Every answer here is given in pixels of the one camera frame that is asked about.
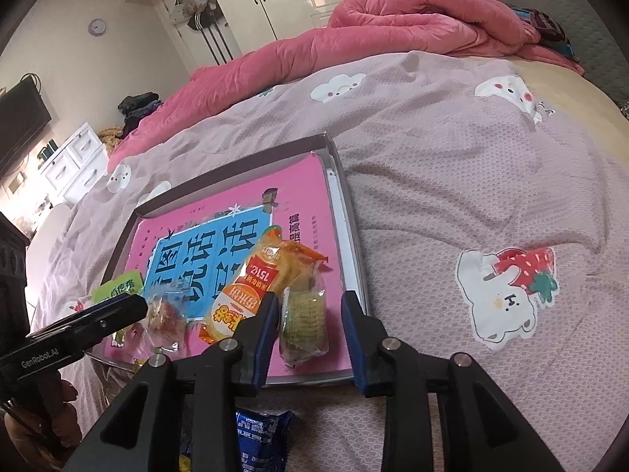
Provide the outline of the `person's left hand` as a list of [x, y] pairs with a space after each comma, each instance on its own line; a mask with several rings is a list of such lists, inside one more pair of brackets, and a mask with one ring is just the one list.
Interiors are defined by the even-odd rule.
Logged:
[[60, 470], [81, 443], [75, 406], [77, 389], [59, 372], [42, 377], [39, 386], [51, 390], [51, 404], [12, 402], [3, 415], [6, 436], [33, 470]]

